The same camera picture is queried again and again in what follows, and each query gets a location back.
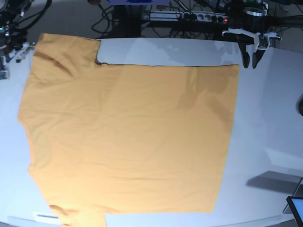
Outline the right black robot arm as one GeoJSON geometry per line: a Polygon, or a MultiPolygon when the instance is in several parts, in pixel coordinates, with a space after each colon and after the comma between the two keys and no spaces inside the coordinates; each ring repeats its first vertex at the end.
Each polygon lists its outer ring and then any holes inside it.
{"type": "Polygon", "coordinates": [[[28,30],[45,14],[52,4],[48,0],[43,9],[27,18],[24,14],[30,9],[32,0],[2,0],[0,2],[0,79],[8,79],[13,62],[25,59],[35,46],[27,41],[28,30]]]}

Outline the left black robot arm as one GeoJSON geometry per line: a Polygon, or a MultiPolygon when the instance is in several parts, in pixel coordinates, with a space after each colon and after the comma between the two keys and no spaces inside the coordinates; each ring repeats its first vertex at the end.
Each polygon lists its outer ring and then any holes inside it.
{"type": "Polygon", "coordinates": [[[232,37],[238,43],[242,64],[247,68],[252,60],[256,68],[272,40],[282,37],[272,27],[282,29],[303,28],[303,15],[286,17],[270,16],[268,6],[262,0],[232,0],[225,4],[222,37],[232,37]]]}

